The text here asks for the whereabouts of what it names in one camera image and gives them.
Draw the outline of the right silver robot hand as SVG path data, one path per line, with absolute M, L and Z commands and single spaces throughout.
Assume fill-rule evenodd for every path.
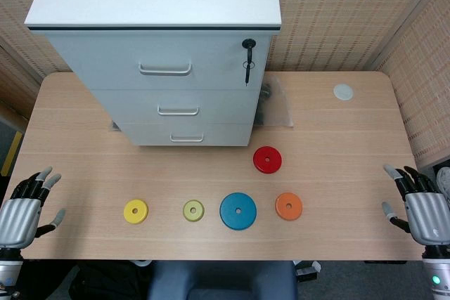
M 382 210 L 387 220 L 411 234 L 423 246 L 449 244 L 449 205 L 437 186 L 424 174 L 412 167 L 395 169 L 389 164 L 383 166 L 395 182 L 404 202 L 407 219 L 400 219 L 387 202 Z

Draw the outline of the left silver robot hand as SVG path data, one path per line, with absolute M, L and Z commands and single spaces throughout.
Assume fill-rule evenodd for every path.
M 60 174 L 49 176 L 52 167 L 31 175 L 21 181 L 13 190 L 11 197 L 1 207 L 1 248 L 24 249 L 34 239 L 55 230 L 65 217 L 60 209 L 48 224 L 40 226 L 42 208 L 52 187 L 61 179 Z

